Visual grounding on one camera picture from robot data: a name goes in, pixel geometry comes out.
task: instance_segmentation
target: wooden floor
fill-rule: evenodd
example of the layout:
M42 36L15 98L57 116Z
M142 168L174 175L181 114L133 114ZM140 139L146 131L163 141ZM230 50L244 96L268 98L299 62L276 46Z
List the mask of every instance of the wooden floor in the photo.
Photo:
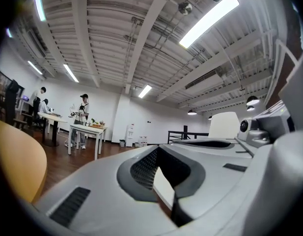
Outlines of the wooden floor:
M42 134L40 132L35 132L34 138L41 144ZM48 138L52 138L52 129L50 130ZM60 132L57 134L59 146L48 147L41 144L45 150L48 161L47 178L42 194L52 188L56 183L72 174L75 170L94 160L95 139L86 139L86 149L72 149L71 155L68 155L67 148L64 146L66 139L68 139L68 134ZM102 150L101 154L98 155L98 158L119 154L131 149L133 148L122 148L119 144L102 142Z

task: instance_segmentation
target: person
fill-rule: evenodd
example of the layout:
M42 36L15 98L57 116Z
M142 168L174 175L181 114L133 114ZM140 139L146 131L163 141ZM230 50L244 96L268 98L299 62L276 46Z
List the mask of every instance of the person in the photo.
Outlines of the person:
M38 89L36 91L34 91L29 99L29 109L28 109L28 115L32 116L33 113L33 105L36 101L40 102L41 101L41 96L42 94L44 94L46 92L46 88L42 87L41 89ZM32 125L32 119L30 118L28 120L28 125L31 126Z
M83 99L83 102L79 105L78 112L75 112L74 114L75 116L74 124L86 125L89 116L88 94L85 93L81 95L81 98ZM75 134L76 134L76 130L73 129L71 135L71 147L75 145ZM80 136L81 136L81 147L82 149L86 149L84 133L80 133Z
M47 105L48 105L48 99L44 99L40 105L39 105L39 112L46 113L46 114L52 114L51 111L48 110Z

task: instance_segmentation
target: air conditioner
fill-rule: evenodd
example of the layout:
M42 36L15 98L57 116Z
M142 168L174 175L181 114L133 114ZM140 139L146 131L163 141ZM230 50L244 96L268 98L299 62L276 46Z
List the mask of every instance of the air conditioner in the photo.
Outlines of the air conditioner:
M41 59L45 57L43 47L41 46L38 38L36 37L32 29L24 31L23 37L28 47L32 50L32 52L36 55L37 58Z
M222 78L216 73L215 70L213 70L186 85L185 92L189 94L196 94L200 91L208 90L222 84Z

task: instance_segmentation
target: camera lens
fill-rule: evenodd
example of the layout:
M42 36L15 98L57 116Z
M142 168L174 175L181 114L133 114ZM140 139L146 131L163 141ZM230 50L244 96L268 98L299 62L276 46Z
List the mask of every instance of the camera lens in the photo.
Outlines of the camera lens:
M247 129L248 129L248 121L244 120L241 122L240 130L242 132L245 132L245 131L247 131Z

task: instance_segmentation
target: white shirt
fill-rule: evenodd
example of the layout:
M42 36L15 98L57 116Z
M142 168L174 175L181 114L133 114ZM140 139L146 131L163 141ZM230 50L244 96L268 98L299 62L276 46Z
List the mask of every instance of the white shirt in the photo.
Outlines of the white shirt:
M45 113L45 114L52 114L52 112L50 112L47 109L47 104L45 104L45 101L40 102L39 104L39 112Z
M30 99L29 99L29 104L30 104L30 106L33 107L33 101L35 100L36 97L39 97L40 100L42 101L42 99L41 99L41 98L42 98L41 89L38 89L38 90L36 90L36 91L34 91L34 92L32 93L32 95L31 95L31 97L30 97Z
M85 106L84 107L84 111L83 110L79 110L80 106ZM82 103L79 105L78 107L78 112L81 113L81 114L89 114L89 104L86 103ZM79 121L82 121L82 122L86 122L87 119L86 119L86 116L78 116L78 115L75 115L75 120L79 120Z

